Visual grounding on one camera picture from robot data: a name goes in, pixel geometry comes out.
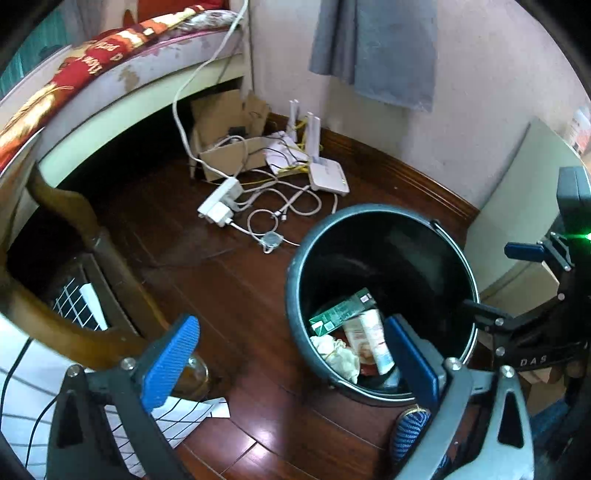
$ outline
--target white router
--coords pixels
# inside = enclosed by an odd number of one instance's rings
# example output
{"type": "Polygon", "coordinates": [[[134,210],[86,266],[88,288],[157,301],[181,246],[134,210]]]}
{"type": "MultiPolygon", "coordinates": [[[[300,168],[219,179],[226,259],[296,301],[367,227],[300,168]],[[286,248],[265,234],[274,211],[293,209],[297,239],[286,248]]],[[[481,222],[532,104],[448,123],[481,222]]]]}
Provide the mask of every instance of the white router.
{"type": "Polygon", "coordinates": [[[324,190],[345,196],[351,190],[340,163],[320,156],[320,118],[308,112],[306,128],[306,153],[311,158],[308,165],[312,190],[324,190]]]}

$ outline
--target white power strip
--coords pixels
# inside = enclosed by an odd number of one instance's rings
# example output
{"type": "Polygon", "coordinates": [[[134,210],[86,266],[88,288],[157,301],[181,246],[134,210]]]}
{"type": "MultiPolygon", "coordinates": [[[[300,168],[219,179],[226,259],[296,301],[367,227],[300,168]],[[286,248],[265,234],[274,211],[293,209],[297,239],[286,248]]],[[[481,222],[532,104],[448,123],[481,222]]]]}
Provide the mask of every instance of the white power strip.
{"type": "Polygon", "coordinates": [[[216,208],[218,203],[222,203],[234,210],[238,211],[238,205],[236,205],[236,199],[244,193],[244,189],[238,179],[230,177],[224,180],[224,182],[209,196],[207,200],[201,204],[197,209],[200,217],[207,218],[208,221],[212,222],[209,218],[209,213],[212,209],[216,208]]]}

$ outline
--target wooden chair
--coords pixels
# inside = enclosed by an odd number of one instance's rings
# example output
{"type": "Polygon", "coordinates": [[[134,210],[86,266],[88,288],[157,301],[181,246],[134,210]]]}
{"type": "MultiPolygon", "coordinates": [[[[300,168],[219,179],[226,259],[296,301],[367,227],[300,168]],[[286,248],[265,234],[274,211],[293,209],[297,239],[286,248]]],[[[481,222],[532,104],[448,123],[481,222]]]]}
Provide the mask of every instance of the wooden chair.
{"type": "MultiPolygon", "coordinates": [[[[59,354],[94,370],[140,355],[167,330],[168,322],[116,250],[108,231],[98,224],[90,203],[80,194],[50,187],[33,155],[36,134],[0,173],[0,312],[26,334],[59,354]],[[27,190],[44,208],[66,220],[82,238],[86,252],[81,268],[99,297],[107,330],[77,326],[54,312],[7,270],[7,250],[18,202],[27,190]]],[[[173,394],[201,400],[209,390],[207,366],[194,353],[173,394]]]]}

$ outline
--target black trash can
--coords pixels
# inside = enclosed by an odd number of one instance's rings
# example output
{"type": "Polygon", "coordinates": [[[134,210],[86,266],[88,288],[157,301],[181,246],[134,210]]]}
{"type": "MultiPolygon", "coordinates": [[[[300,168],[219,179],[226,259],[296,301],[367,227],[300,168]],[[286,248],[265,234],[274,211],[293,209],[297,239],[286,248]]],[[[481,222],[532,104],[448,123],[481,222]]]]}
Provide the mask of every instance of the black trash can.
{"type": "Polygon", "coordinates": [[[437,222],[389,205],[356,205],[316,225],[288,270],[285,302],[294,340],[312,370],[348,396],[372,405],[414,400],[395,367],[352,384],[332,370],[310,341],[309,319],[367,287],[385,317],[401,313],[444,357],[466,363],[476,327],[454,321],[464,299],[478,302],[462,250],[437,222]]]}

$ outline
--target black cable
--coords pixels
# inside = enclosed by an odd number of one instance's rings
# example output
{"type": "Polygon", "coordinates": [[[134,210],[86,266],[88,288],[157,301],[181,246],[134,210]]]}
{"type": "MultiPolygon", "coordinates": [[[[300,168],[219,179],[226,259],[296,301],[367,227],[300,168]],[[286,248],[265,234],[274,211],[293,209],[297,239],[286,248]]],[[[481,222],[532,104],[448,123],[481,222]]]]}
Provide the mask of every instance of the black cable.
{"type": "Polygon", "coordinates": [[[290,153],[290,155],[293,157],[294,161],[296,163],[303,163],[301,160],[298,160],[297,157],[294,155],[294,153],[291,151],[291,147],[287,144],[287,142],[283,139],[283,136],[279,137],[279,141],[281,143],[283,143],[286,147],[286,149],[288,150],[288,152],[290,153]]]}
{"type": "Polygon", "coordinates": [[[8,371],[8,373],[6,375],[6,379],[4,380],[4,387],[2,389],[2,397],[0,398],[0,428],[2,427],[2,414],[4,413],[4,399],[6,397],[6,390],[8,388],[8,382],[10,382],[10,379],[14,375],[14,372],[16,371],[19,364],[21,363],[22,357],[25,356],[25,353],[27,353],[27,350],[29,350],[29,346],[31,346],[32,342],[33,342],[33,339],[31,337],[29,337],[27,339],[27,341],[25,342],[25,344],[22,346],[21,352],[18,354],[18,357],[14,361],[14,363],[12,364],[12,367],[10,367],[10,370],[8,371]]]}
{"type": "Polygon", "coordinates": [[[39,422],[43,418],[43,415],[45,415],[47,413],[47,410],[49,410],[51,408],[51,406],[56,402],[56,400],[57,400],[57,395],[55,397],[53,397],[53,400],[47,404],[47,406],[43,409],[43,411],[37,417],[37,420],[35,421],[35,425],[33,425],[33,430],[31,431],[31,439],[29,440],[29,447],[27,448],[27,459],[25,460],[25,468],[27,468],[27,465],[29,464],[29,455],[31,454],[31,445],[33,445],[33,437],[35,436],[35,430],[37,429],[39,422]]]}

